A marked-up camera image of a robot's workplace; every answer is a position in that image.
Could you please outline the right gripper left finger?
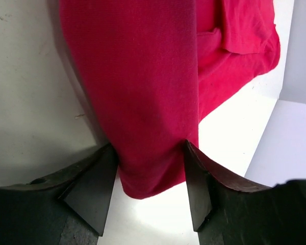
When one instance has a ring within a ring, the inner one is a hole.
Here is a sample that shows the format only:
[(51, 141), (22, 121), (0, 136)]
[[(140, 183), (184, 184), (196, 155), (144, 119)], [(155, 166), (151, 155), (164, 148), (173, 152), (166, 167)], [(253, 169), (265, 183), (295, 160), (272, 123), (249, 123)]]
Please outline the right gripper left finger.
[(110, 144), (28, 184), (0, 187), (0, 244), (97, 244), (117, 173)]

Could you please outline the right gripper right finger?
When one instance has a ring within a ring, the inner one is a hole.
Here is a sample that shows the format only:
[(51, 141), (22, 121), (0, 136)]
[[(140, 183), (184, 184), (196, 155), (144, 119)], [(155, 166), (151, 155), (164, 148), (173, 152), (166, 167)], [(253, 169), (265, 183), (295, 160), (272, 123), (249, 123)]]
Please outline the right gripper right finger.
[(268, 187), (184, 145), (194, 231), (200, 244), (306, 244), (306, 180)]

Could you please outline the red t shirt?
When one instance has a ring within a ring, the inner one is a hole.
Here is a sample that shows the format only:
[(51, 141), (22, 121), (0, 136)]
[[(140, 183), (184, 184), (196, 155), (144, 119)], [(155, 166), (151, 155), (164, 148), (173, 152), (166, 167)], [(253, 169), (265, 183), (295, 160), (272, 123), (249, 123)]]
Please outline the red t shirt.
[(60, 1), (63, 36), (124, 192), (185, 179), (183, 143), (279, 62), (273, 1)]

